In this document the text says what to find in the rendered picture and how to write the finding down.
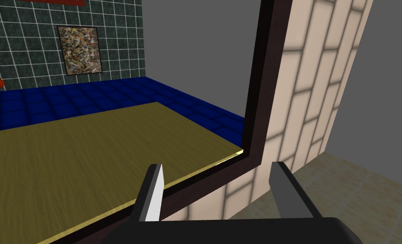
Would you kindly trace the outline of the speckled abstract wall picture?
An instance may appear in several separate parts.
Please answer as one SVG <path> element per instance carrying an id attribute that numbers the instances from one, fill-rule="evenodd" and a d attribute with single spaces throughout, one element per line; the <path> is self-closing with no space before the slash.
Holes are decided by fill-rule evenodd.
<path id="1" fill-rule="evenodd" d="M 68 76 L 103 72 L 96 27 L 57 25 L 56 30 Z"/>

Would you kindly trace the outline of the red wall picture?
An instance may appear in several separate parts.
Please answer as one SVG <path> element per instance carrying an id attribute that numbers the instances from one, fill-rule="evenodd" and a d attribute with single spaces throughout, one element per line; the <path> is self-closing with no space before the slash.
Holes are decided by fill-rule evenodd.
<path id="1" fill-rule="evenodd" d="M 20 0 L 36 3 L 50 3 L 57 5 L 68 5 L 68 6 L 85 6 L 85 0 Z"/>

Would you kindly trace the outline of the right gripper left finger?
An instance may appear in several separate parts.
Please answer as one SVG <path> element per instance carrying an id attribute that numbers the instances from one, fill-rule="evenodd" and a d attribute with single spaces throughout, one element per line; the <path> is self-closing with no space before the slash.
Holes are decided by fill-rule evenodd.
<path id="1" fill-rule="evenodd" d="M 162 164 L 151 164 L 137 195 L 131 222 L 158 222 L 164 191 Z"/>

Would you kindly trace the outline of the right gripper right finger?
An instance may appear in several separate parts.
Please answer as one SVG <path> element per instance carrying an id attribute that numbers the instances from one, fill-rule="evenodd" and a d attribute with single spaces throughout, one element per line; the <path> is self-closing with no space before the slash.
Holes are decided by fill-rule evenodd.
<path id="1" fill-rule="evenodd" d="M 322 218 L 284 162 L 272 162 L 269 186 L 281 218 Z"/>

